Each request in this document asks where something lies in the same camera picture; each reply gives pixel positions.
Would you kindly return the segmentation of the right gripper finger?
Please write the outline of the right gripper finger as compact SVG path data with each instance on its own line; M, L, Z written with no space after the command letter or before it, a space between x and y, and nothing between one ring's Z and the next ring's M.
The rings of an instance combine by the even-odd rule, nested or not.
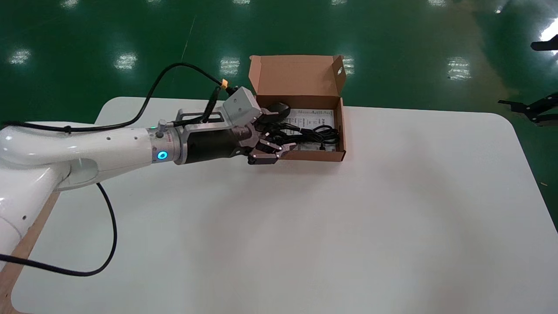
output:
M531 43L534 51L558 51L558 34L547 41L535 41Z
M531 104L522 102L498 100L502 105L508 105L512 113L516 113L521 117L528 119L536 126L557 126L558 114L547 113L558 107L558 94L552 93Z

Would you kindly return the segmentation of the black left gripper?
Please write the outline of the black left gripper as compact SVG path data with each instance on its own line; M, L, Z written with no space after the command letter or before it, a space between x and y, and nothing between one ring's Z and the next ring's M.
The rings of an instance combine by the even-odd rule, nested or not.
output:
M281 123L291 112L283 102L275 102L262 109L259 123ZM277 145L259 139L253 125L230 129L204 129L198 132L181 128L181 164L248 156L249 165L275 164L292 149L292 143Z

